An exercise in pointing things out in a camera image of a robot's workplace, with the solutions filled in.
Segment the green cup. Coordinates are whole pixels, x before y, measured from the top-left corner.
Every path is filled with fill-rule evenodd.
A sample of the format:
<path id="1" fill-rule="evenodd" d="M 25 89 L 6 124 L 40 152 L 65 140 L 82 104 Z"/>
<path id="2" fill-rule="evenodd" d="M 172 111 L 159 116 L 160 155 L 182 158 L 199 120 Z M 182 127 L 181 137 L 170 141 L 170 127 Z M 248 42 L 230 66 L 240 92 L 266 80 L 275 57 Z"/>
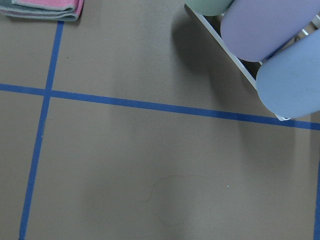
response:
<path id="1" fill-rule="evenodd" d="M 217 16 L 224 13 L 233 0 L 185 0 L 185 4 L 194 12 L 203 16 Z"/>

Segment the purple cup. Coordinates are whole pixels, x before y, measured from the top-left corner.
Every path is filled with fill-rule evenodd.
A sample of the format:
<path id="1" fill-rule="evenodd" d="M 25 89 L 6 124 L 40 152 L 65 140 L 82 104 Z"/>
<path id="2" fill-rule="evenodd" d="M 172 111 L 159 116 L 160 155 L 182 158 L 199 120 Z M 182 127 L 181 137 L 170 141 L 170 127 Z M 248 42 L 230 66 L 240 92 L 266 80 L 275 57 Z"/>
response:
<path id="1" fill-rule="evenodd" d="M 220 25 L 227 49 L 259 62 L 296 36 L 320 11 L 318 0 L 235 0 Z"/>

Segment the blue cup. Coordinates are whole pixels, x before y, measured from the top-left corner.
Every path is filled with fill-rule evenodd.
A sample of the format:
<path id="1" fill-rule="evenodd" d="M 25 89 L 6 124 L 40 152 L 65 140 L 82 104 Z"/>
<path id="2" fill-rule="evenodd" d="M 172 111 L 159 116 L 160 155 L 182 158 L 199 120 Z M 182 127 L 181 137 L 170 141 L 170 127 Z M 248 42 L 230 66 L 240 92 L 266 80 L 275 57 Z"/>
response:
<path id="1" fill-rule="evenodd" d="M 263 105 L 287 119 L 320 110 L 320 32 L 307 35 L 271 57 L 258 70 L 256 90 Z"/>

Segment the pink and grey folded cloth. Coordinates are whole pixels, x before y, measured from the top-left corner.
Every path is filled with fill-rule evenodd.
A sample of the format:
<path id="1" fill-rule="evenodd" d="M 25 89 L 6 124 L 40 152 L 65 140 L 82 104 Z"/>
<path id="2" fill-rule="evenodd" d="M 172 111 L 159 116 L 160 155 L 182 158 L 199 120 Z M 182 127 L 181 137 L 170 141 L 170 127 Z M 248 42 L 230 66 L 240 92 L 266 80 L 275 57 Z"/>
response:
<path id="1" fill-rule="evenodd" d="M 7 17 L 77 21 L 81 15 L 84 0 L 2 0 L 0 13 Z"/>

